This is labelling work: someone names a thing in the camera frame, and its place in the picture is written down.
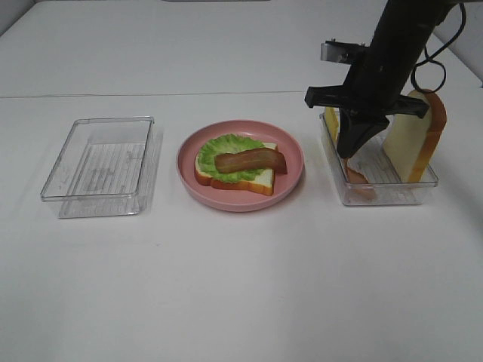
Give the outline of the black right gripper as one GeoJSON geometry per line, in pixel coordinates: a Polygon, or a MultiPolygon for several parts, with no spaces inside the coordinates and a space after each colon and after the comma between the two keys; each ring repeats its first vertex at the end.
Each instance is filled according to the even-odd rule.
{"type": "Polygon", "coordinates": [[[415,64],[412,59],[402,56],[394,59],[388,56],[323,56],[322,59],[350,65],[341,85],[309,87],[305,96],[310,108],[334,106],[358,112],[340,113],[337,153],[341,158],[351,158],[368,140],[385,130],[389,120],[384,115],[421,118],[429,109],[424,101],[401,95],[415,64]]]}

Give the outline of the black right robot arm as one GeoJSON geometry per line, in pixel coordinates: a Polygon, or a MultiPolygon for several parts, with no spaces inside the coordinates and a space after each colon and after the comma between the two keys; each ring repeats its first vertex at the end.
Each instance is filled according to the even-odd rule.
{"type": "Polygon", "coordinates": [[[341,85],[309,87],[308,107],[330,106],[340,113],[337,153],[351,158],[370,138],[389,125],[388,115],[422,118],[428,105],[401,95],[426,43],[452,8],[465,11],[459,1],[389,1],[368,46],[328,40],[321,59],[350,66],[341,85]]]}

